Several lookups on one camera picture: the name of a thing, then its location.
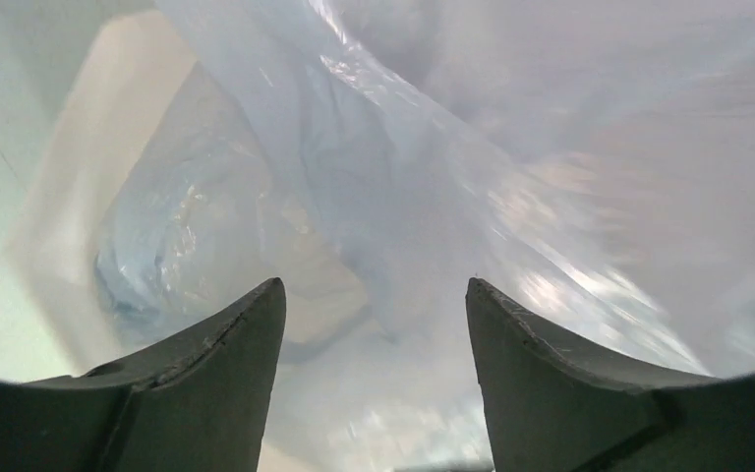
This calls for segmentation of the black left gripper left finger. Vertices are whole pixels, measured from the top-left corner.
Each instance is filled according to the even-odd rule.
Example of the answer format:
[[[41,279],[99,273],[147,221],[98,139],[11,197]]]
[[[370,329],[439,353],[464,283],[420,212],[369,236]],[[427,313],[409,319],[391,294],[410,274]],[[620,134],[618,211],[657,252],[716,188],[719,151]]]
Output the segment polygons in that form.
[[[272,278],[80,377],[0,381],[0,471],[254,471],[283,339]]]

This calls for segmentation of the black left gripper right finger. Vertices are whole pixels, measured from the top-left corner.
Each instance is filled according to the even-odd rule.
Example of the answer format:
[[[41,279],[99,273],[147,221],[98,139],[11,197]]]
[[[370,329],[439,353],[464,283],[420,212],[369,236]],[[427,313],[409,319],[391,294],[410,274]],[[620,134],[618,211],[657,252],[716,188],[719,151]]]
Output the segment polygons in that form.
[[[755,471],[755,374],[608,349],[473,278],[466,313],[499,471]]]

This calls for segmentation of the light blue plastic trash bag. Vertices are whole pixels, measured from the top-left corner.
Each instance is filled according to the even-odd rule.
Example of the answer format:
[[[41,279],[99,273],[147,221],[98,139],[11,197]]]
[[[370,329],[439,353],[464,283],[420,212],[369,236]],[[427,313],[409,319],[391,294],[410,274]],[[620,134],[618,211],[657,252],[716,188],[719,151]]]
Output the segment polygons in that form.
[[[162,1],[198,61],[100,225],[127,345],[280,278],[267,431],[323,471],[490,455],[481,277],[755,372],[755,1]]]

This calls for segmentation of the white octagonal trash bin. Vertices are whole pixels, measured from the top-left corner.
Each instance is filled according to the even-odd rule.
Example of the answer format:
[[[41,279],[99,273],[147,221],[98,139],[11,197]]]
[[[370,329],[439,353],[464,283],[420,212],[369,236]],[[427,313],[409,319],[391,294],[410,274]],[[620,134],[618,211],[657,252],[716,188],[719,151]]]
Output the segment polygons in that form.
[[[81,368],[148,346],[129,343],[97,298],[97,230],[149,141],[182,124],[177,107],[214,96],[213,82],[156,10],[121,17],[96,37],[60,113],[10,242],[15,267]],[[216,269],[219,313],[280,274],[248,242],[232,243]],[[304,471],[276,446],[265,421],[254,471]]]

